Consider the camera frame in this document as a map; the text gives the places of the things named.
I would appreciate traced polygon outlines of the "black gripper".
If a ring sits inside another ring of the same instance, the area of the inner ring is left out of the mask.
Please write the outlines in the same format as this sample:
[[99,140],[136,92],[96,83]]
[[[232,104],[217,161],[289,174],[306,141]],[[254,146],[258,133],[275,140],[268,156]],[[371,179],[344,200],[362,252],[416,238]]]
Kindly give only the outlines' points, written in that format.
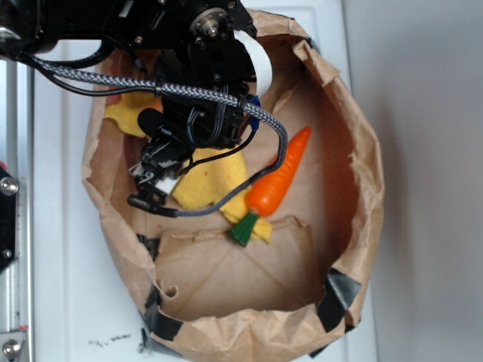
[[180,137],[193,148],[233,148],[248,126],[245,105],[271,86],[272,66],[252,37],[191,37],[161,49],[155,77]]

